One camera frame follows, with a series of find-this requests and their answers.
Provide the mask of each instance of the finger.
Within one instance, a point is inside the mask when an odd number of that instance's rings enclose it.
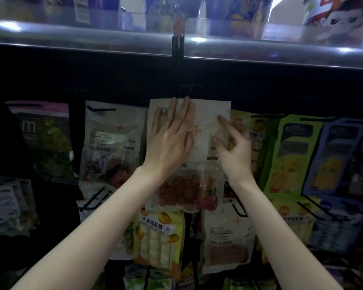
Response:
[[[227,152],[226,146],[224,145],[223,141],[219,137],[213,136],[211,141],[213,142],[216,150],[218,151],[219,156],[221,156],[223,153]]]
[[[180,136],[185,136],[194,121],[194,115],[195,115],[195,105],[194,103],[190,103],[188,107],[187,114],[185,115],[185,118],[183,120],[183,123],[181,124],[178,134]]]
[[[168,106],[167,118],[166,118],[165,123],[164,123],[164,125],[162,127],[164,129],[164,131],[167,131],[168,128],[171,126],[177,104],[178,104],[178,99],[175,98],[175,97],[172,98],[170,103],[169,103],[169,106]]]
[[[184,142],[184,151],[182,155],[184,161],[187,160],[188,157],[190,156],[193,146],[194,146],[194,134],[192,131],[189,131],[185,137],[185,142]]]
[[[171,134],[175,134],[178,132],[180,126],[183,124],[185,115],[188,112],[189,105],[190,105],[190,97],[185,97],[184,101],[181,105],[179,113],[176,115],[175,121],[172,123],[172,125],[169,127],[169,132]]]
[[[155,115],[153,116],[152,129],[150,131],[150,136],[154,137],[159,132],[160,125],[161,108],[157,108]]]
[[[249,129],[242,125],[242,124],[239,124],[239,123],[235,123],[235,122],[232,122],[230,123],[231,126],[233,126],[236,130],[239,131],[240,134],[242,134],[242,136],[246,139],[250,139],[250,132],[249,132]]]
[[[244,139],[242,134],[232,126],[229,121],[227,121],[223,116],[218,116],[219,123],[225,128],[225,130],[235,139],[236,142],[239,142]]]

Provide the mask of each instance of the yellow candy package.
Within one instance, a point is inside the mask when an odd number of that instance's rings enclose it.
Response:
[[[310,199],[316,204],[320,204],[319,198],[311,196]],[[290,229],[292,229],[296,236],[307,245],[315,223],[315,217],[312,216],[312,214],[316,214],[319,208],[305,197],[301,197],[299,201],[272,200],[272,204]],[[262,263],[268,262],[265,251],[263,251]]]
[[[230,111],[230,122],[238,123],[249,129],[250,139],[252,140],[252,172],[253,175],[256,175],[258,159],[266,137],[267,119],[252,117],[253,115],[256,114],[233,109]],[[228,149],[232,150],[234,146],[235,139],[230,137]]]
[[[180,212],[138,213],[134,233],[134,261],[161,269],[173,279],[180,276],[185,220]]]
[[[323,122],[303,115],[281,119],[264,193],[269,199],[299,199]]]

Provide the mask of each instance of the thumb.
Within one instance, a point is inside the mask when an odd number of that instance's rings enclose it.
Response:
[[[213,136],[211,141],[213,142],[216,150],[218,151],[219,156],[227,152],[227,148],[224,146],[223,140],[221,140],[219,137]]]

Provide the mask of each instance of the hand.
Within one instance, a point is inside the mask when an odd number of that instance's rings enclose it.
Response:
[[[157,108],[155,112],[142,167],[149,173],[155,173],[160,184],[188,159],[194,145],[193,133],[189,128],[194,119],[195,107],[190,101],[189,97],[184,98],[181,109],[173,121],[178,100],[172,98],[163,126],[160,126],[161,108]]]
[[[251,167],[252,142],[248,128],[237,123],[230,124],[222,116],[218,116],[218,121],[230,134],[230,140],[234,143],[234,148],[228,151],[221,139],[216,136],[212,138],[218,151],[219,162],[229,178],[229,184],[239,185],[244,181],[255,183]]]

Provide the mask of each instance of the person's right hand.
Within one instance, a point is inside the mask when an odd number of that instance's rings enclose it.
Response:
[[[213,144],[218,151],[218,159],[226,173],[229,184],[239,185],[243,181],[253,181],[255,183],[252,168],[252,142],[250,141],[250,133],[247,127],[229,123],[224,117],[218,116],[219,123],[230,134],[235,146],[231,151],[227,150],[227,146],[218,137],[212,138]]]

